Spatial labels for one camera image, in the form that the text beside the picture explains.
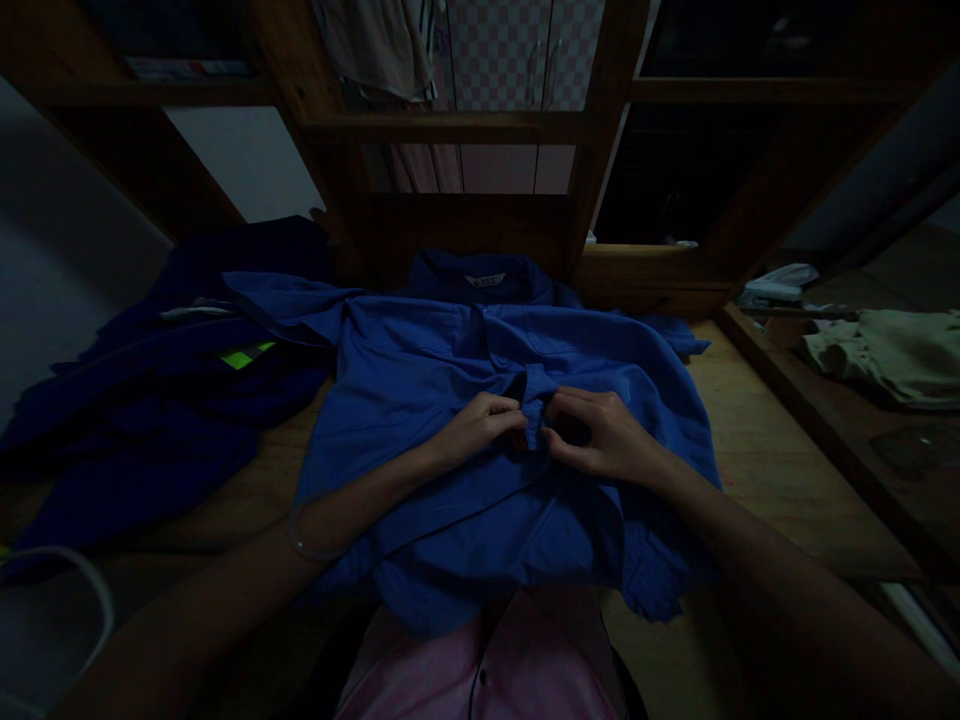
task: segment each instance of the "elastic band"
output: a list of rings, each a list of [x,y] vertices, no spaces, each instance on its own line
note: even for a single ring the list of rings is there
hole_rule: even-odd
[[[293,509],[290,511],[290,517],[287,519],[287,537],[290,539],[290,543],[293,545],[294,549],[300,555],[307,558],[307,560],[319,562],[336,560],[350,549],[349,547],[345,547],[337,550],[328,550],[327,552],[313,552],[307,548],[303,542],[303,538],[300,537],[300,514],[303,512],[303,508],[312,502],[326,497],[327,495],[328,493],[315,493],[313,495],[308,495],[293,506]]]

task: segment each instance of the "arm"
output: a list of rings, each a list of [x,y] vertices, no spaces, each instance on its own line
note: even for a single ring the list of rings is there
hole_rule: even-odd
[[[960,716],[960,691],[933,660],[820,563],[660,445],[616,393],[560,388],[547,416],[561,414],[589,425],[592,437],[577,447],[545,429],[554,458],[647,488],[670,503],[730,582],[757,598],[756,609],[882,716]]]
[[[304,508],[301,540],[318,555],[349,546],[414,490],[526,422],[515,400],[481,393],[425,444]],[[182,717],[210,663],[326,565],[300,555],[283,522],[272,525],[144,608],[50,717]]]

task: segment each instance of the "shirt label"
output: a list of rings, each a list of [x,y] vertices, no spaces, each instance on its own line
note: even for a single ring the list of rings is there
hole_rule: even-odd
[[[464,275],[463,277],[475,288],[484,288],[499,285],[506,276],[506,273],[497,273],[496,275],[484,275],[482,278],[472,278],[469,275]]]

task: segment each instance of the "shirt collar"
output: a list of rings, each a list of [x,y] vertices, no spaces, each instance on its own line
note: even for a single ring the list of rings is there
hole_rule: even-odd
[[[554,304],[553,281],[523,255],[457,257],[435,249],[417,254],[400,294],[471,304]]]

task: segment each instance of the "person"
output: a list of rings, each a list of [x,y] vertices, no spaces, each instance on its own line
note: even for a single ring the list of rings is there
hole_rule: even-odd
[[[958,689],[936,663],[817,561],[660,445],[616,394],[561,387],[546,414],[553,421],[572,416],[591,431],[586,445],[575,446],[543,429],[556,460],[588,475],[634,483],[672,505],[728,581],[748,591],[786,637],[815,653],[823,671],[876,716],[960,717]],[[300,540],[311,557],[349,546],[417,488],[526,423],[517,401],[481,393],[423,445],[308,505]],[[282,523],[219,557],[130,620],[50,717],[182,717],[214,659],[328,565],[311,557],[295,548]],[[623,716],[616,691],[597,675],[605,661],[588,666],[585,660],[596,658],[596,643],[583,637],[589,633],[577,618],[589,624],[595,615],[538,603],[517,591],[494,619],[507,623],[508,631],[493,630],[477,642],[468,629],[458,644],[447,638],[397,642],[396,634],[385,642],[373,631],[375,625],[389,627],[389,617],[378,623],[375,616],[357,651],[356,664],[363,667],[351,671],[342,697],[337,693],[339,717]],[[566,627],[541,617],[554,611],[552,617],[562,616]],[[370,645],[378,647],[367,652]],[[508,666],[503,680],[485,686],[487,672],[497,677],[498,663]],[[496,690],[485,692],[489,686]],[[549,711],[536,712],[538,704]]]

